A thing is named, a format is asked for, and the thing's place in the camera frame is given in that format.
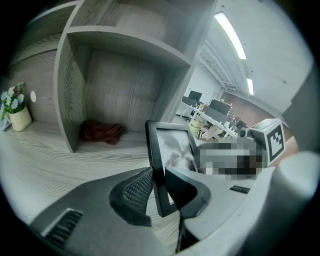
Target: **brown wall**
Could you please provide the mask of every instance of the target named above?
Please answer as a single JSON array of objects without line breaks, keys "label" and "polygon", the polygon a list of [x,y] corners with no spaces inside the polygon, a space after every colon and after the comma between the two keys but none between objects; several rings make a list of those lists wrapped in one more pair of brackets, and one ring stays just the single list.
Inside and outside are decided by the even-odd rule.
[{"label": "brown wall", "polygon": [[[221,99],[226,103],[232,103],[231,112],[238,116],[243,122],[246,123],[247,127],[253,126],[264,119],[275,118],[273,115],[264,111],[262,108],[242,99],[240,97],[234,96],[227,92],[224,92]],[[285,125],[284,128],[284,137],[287,141],[292,137],[292,134],[289,131],[289,128]]]}]

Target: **white cylinder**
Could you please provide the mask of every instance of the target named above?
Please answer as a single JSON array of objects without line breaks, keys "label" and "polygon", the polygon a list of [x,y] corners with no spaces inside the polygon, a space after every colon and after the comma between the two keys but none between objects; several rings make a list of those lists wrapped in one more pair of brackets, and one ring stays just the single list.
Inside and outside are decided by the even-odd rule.
[{"label": "white cylinder", "polygon": [[17,132],[24,130],[32,121],[29,110],[26,106],[23,110],[14,114],[10,114],[10,120],[12,128]]}]

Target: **red cloth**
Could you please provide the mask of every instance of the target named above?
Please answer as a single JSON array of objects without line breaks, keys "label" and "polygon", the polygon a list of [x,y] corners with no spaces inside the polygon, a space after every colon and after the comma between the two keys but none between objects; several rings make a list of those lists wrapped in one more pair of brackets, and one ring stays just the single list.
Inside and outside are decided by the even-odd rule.
[{"label": "red cloth", "polygon": [[80,140],[84,142],[105,142],[115,145],[118,143],[123,131],[124,126],[122,124],[104,124],[87,120],[81,125]]}]

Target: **fluorescent light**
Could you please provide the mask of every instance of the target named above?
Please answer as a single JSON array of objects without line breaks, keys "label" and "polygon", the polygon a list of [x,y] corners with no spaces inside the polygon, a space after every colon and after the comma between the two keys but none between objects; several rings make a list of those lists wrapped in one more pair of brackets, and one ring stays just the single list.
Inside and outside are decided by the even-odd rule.
[{"label": "fluorescent light", "polygon": [[252,82],[251,79],[247,78],[246,82],[248,83],[248,87],[249,87],[249,93],[251,95],[254,95],[254,83]]},{"label": "fluorescent light", "polygon": [[227,19],[227,17],[222,13],[217,13],[214,15],[215,19],[220,23],[221,27],[224,29],[228,37],[230,38],[236,52],[238,53],[238,56],[242,60],[246,60],[246,54],[245,51],[241,45],[241,42],[239,40],[239,37],[237,36],[236,31],[232,27],[231,23]]}]

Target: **ceiling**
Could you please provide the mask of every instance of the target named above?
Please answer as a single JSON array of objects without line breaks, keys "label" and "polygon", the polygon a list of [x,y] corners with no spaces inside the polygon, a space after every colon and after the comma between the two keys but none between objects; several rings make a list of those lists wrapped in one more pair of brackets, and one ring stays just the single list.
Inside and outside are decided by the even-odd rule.
[{"label": "ceiling", "polygon": [[[240,59],[226,32],[212,19],[199,63],[229,93],[275,117],[290,106],[313,65],[313,56],[295,25],[271,0],[217,0],[237,33],[246,60]],[[254,96],[247,78],[253,80]]]}]

